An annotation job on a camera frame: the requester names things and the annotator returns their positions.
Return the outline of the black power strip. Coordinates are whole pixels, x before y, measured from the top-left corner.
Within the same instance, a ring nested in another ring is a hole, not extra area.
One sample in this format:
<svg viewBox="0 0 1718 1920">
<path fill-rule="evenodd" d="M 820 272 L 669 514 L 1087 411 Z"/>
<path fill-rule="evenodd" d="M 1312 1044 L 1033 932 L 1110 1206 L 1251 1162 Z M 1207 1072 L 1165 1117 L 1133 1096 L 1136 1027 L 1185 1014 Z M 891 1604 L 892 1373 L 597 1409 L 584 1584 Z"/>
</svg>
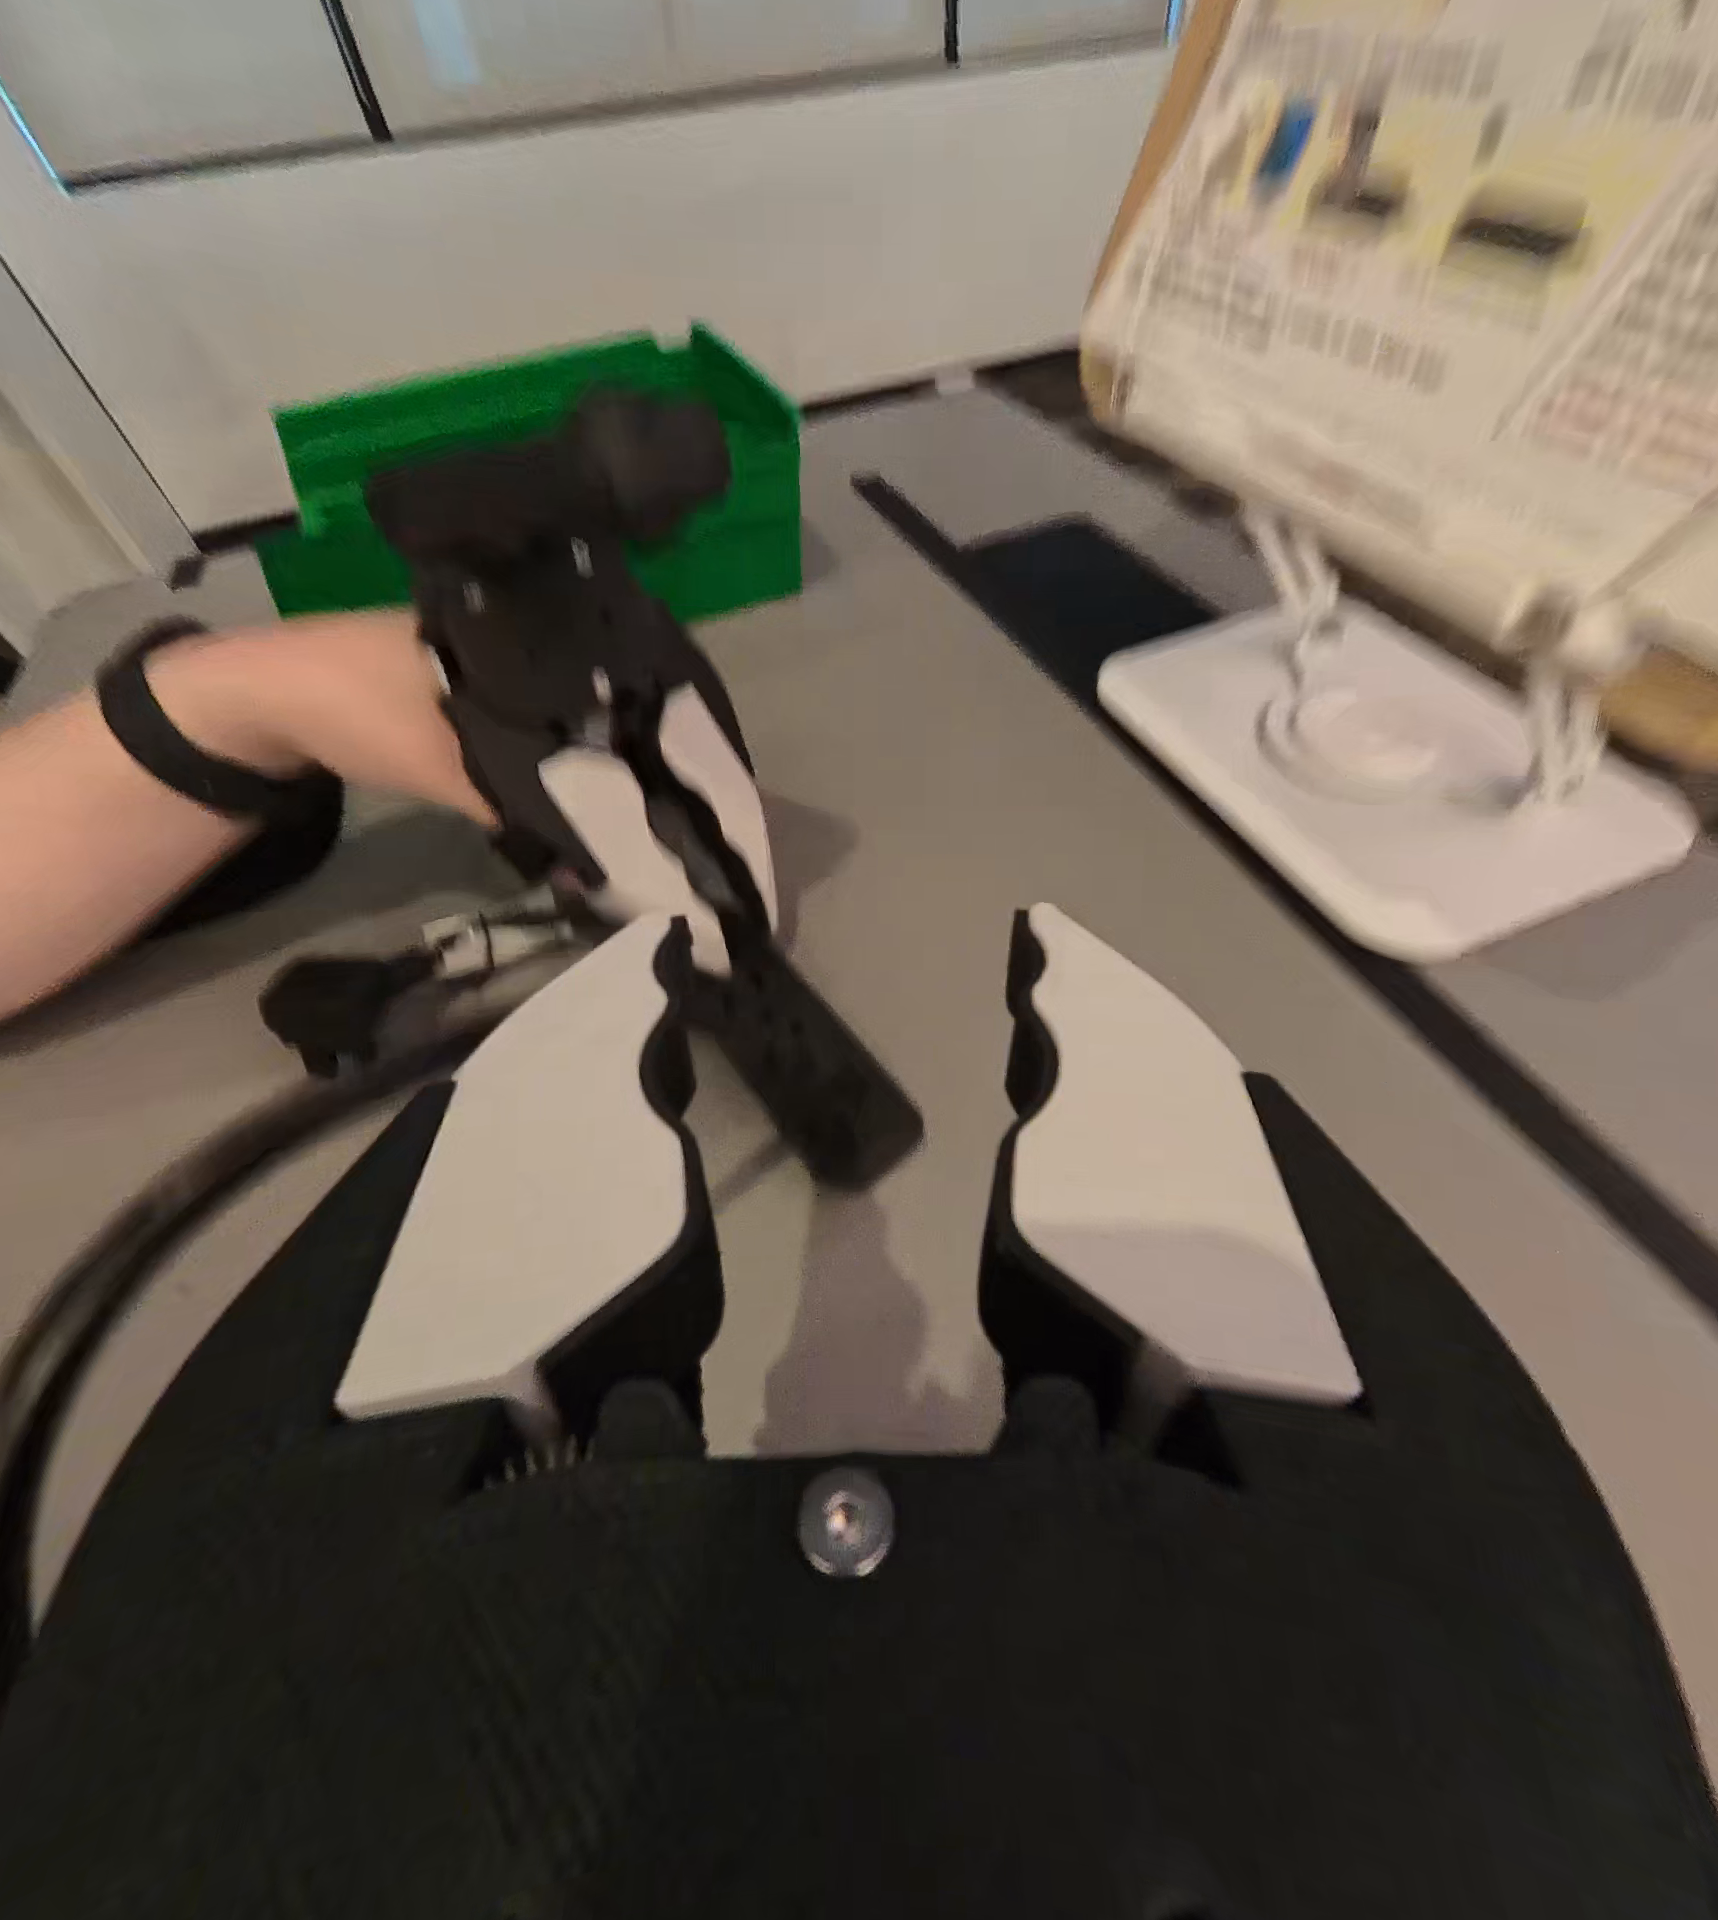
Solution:
<svg viewBox="0 0 1718 1920">
<path fill-rule="evenodd" d="M 794 967 L 742 853 L 727 839 L 696 846 L 686 872 L 725 958 L 716 967 L 693 958 L 678 992 L 683 1021 L 714 1040 L 819 1182 L 875 1187 L 921 1148 L 918 1104 Z"/>
</svg>

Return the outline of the green plastic bin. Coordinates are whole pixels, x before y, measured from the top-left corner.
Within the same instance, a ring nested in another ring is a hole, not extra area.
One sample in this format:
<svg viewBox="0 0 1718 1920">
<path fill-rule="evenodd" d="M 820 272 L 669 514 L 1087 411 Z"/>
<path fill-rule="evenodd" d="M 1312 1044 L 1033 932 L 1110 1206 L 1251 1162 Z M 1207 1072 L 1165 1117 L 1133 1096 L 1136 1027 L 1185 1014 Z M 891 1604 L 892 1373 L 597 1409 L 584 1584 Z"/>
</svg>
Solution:
<svg viewBox="0 0 1718 1920">
<path fill-rule="evenodd" d="M 271 420 L 296 514 L 255 539 L 277 609 L 402 603 L 407 565 L 374 527 L 365 483 L 384 468 L 553 433 L 577 402 L 607 389 L 707 402 L 730 454 L 723 497 L 701 506 L 676 538 L 629 549 L 644 586 L 686 621 L 797 596 L 800 410 L 727 335 L 695 320 L 681 338 L 614 334 L 278 408 Z"/>
</svg>

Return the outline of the glass window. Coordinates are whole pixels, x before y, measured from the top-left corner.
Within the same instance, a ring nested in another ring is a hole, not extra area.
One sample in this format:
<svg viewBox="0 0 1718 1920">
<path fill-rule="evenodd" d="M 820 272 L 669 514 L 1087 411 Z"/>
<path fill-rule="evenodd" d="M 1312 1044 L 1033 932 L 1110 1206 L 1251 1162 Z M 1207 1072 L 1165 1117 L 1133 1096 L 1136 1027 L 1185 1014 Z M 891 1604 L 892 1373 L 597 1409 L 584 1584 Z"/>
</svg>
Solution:
<svg viewBox="0 0 1718 1920">
<path fill-rule="evenodd" d="M 67 186 L 1173 35 L 1161 2 L 0 2 Z"/>
</svg>

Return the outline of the person's left forearm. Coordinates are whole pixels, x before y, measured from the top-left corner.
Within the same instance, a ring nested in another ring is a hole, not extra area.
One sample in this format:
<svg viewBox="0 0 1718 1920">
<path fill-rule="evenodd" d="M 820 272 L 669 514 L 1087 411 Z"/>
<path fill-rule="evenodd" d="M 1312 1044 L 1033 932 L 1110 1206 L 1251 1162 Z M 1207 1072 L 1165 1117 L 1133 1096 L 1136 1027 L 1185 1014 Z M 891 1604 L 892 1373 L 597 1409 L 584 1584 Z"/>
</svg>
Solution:
<svg viewBox="0 0 1718 1920">
<path fill-rule="evenodd" d="M 0 1021 L 91 971 L 249 837 L 74 695 L 0 730 Z"/>
</svg>

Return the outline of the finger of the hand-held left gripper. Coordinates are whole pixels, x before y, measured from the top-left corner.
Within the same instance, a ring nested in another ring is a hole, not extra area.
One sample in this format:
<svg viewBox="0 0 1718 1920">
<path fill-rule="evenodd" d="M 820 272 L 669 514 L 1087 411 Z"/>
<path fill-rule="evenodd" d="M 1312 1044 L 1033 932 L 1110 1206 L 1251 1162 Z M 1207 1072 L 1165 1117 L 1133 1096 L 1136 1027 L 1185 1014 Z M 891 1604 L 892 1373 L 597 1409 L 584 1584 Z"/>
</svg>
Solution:
<svg viewBox="0 0 1718 1920">
<path fill-rule="evenodd" d="M 546 797 L 572 830 L 599 875 L 575 881 L 597 922 L 621 929 L 642 919 L 683 917 L 695 966 L 703 976 L 728 976 L 730 954 L 723 914 L 734 906 L 723 853 L 707 843 L 701 802 L 714 802 L 716 777 L 741 769 L 733 741 L 661 754 L 674 788 L 651 790 L 632 763 L 607 748 L 570 745 L 539 768 Z"/>
<path fill-rule="evenodd" d="M 725 928 L 770 944 L 779 888 L 758 784 L 695 684 L 671 691 L 656 719 L 658 813 L 698 899 Z"/>
</svg>

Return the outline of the person's left hand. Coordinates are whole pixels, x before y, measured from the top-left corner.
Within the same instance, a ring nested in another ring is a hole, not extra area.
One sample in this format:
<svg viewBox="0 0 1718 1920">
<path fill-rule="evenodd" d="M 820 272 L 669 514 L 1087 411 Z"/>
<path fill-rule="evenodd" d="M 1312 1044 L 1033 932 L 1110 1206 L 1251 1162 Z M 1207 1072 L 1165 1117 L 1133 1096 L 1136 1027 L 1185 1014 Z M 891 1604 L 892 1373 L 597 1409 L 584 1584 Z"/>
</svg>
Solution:
<svg viewBox="0 0 1718 1920">
<path fill-rule="evenodd" d="M 466 769 L 439 663 L 407 608 L 174 639 L 153 653 L 146 682 L 177 731 L 225 761 L 271 777 L 328 771 L 500 823 Z"/>
</svg>

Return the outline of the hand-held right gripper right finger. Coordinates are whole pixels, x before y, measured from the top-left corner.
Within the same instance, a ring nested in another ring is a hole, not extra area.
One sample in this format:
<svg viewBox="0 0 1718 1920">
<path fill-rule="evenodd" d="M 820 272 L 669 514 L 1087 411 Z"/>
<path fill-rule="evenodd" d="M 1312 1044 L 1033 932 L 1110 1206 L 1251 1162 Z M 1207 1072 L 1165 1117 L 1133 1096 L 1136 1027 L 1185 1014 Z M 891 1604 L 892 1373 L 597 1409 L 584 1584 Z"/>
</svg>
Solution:
<svg viewBox="0 0 1718 1920">
<path fill-rule="evenodd" d="M 1110 1431 L 1207 1390 L 1320 1409 L 1364 1391 L 1231 1045 L 1062 908 L 1017 914 L 1012 1044 L 983 1253 L 1009 1384 L 1081 1379 Z"/>
</svg>

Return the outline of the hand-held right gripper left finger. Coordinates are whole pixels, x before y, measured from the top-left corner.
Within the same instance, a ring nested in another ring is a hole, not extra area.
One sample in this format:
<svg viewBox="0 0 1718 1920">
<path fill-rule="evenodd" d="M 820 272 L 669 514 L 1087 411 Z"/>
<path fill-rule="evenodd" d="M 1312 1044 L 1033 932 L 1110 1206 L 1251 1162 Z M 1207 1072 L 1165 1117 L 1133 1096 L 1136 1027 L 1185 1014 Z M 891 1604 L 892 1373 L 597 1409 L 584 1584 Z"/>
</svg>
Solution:
<svg viewBox="0 0 1718 1920">
<path fill-rule="evenodd" d="M 727 1307 L 684 1121 L 684 919 L 610 935 L 458 1067 L 335 1394 L 351 1423 L 496 1404 L 589 1440 L 625 1379 L 693 1385 Z"/>
</svg>

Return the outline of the black wristband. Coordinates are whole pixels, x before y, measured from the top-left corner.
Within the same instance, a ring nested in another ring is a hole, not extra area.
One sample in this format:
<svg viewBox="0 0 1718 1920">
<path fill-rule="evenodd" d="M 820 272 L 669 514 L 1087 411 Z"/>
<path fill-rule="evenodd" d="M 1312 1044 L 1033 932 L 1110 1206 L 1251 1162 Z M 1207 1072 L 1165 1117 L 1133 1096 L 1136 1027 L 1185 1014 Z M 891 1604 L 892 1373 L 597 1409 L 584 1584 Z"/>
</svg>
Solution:
<svg viewBox="0 0 1718 1920">
<path fill-rule="evenodd" d="M 182 800 L 230 822 L 287 828 L 344 816 L 344 782 L 324 769 L 275 777 L 194 743 L 159 702 L 150 660 L 177 642 L 205 637 L 192 618 L 164 618 L 138 630 L 97 670 L 98 711 L 126 755 Z"/>
</svg>

